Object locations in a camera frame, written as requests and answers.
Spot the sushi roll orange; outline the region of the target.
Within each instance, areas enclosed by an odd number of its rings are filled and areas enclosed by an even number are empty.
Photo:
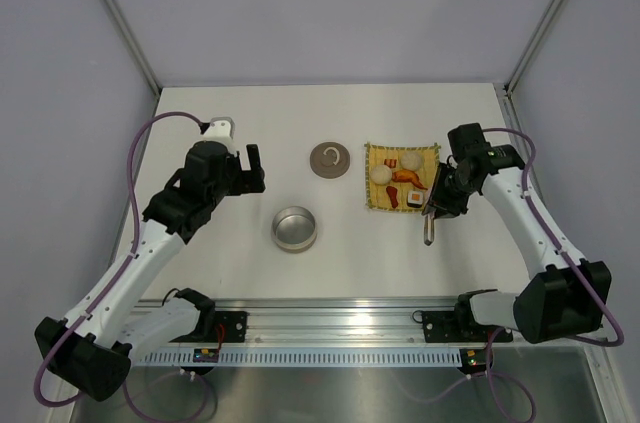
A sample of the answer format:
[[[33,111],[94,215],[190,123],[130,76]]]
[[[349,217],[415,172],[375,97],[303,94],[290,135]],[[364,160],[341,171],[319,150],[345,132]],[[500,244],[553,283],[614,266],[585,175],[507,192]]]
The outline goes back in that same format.
[[[407,193],[407,206],[410,208],[421,208],[424,205],[424,193],[422,191],[411,190]]]

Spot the pink cat paw tongs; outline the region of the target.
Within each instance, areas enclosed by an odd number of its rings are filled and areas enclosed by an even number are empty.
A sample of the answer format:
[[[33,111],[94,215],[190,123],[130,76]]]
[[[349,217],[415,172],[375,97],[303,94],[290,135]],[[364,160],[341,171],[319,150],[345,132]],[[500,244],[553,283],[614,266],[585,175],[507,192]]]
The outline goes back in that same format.
[[[426,246],[431,246],[435,240],[435,214],[428,213],[425,216],[423,240]]]

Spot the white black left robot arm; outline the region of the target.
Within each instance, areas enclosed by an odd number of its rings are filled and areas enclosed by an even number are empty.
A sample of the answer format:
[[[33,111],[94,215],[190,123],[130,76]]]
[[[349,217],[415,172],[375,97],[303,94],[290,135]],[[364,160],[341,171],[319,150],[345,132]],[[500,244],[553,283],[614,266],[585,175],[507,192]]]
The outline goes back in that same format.
[[[224,198],[265,191],[258,146],[248,145],[247,154],[250,167],[243,169],[239,156],[221,142],[191,147],[183,167],[135,217],[131,249],[64,317],[46,317],[36,327],[43,371],[101,402],[123,385],[135,362],[161,346],[218,336],[215,302],[190,288],[135,322],[128,317]]]

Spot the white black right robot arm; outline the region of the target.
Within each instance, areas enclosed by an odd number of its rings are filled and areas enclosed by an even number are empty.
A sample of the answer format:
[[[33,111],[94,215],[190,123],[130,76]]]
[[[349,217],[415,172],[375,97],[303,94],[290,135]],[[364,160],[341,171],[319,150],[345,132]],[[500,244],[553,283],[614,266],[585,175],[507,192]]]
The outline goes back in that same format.
[[[450,324],[465,340],[516,331],[529,343],[560,338],[587,342],[612,318],[606,307],[611,273],[573,245],[533,188],[530,161],[510,144],[494,146],[478,123],[448,133],[451,159],[439,163],[422,211],[424,242],[435,239],[435,223],[468,211],[472,195],[485,198],[501,217],[524,260],[529,282],[518,293],[477,290],[460,295]]]

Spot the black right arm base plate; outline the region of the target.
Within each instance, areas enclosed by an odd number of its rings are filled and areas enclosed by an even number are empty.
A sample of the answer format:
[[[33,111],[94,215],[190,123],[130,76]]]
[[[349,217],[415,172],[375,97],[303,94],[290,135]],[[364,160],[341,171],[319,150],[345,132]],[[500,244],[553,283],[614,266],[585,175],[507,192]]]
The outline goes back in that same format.
[[[426,343],[488,343],[497,326],[480,325],[458,310],[419,310]]]

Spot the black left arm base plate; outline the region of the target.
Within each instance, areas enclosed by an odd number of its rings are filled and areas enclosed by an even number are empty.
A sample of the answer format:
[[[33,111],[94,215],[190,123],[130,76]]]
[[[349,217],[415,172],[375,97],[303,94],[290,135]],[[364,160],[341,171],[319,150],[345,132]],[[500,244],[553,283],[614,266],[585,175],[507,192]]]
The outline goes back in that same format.
[[[216,343],[244,343],[249,314],[246,311],[217,311],[214,316]]]

